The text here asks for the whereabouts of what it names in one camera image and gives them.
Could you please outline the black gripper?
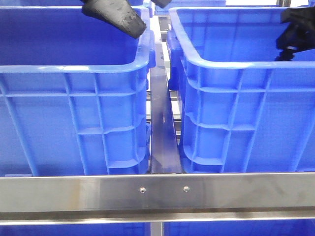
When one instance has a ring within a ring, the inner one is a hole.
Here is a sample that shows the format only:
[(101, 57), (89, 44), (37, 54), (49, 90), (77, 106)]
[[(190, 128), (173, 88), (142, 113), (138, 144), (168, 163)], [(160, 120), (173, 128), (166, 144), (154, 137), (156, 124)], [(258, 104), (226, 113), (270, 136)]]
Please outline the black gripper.
[(281, 13), (281, 23), (289, 23), (277, 38), (277, 49), (293, 49), (295, 52), (315, 48), (315, 8), (287, 8)]

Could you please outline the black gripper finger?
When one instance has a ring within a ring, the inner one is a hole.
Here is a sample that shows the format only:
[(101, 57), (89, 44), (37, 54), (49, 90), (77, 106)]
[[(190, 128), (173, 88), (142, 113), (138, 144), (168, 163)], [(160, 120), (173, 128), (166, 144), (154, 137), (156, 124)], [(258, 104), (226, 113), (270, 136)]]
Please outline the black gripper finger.
[(171, 2), (171, 0), (151, 0), (151, 2), (161, 8), (165, 8)]
[(127, 0), (84, 0), (82, 3), (84, 15), (107, 22), (134, 39), (147, 28)]

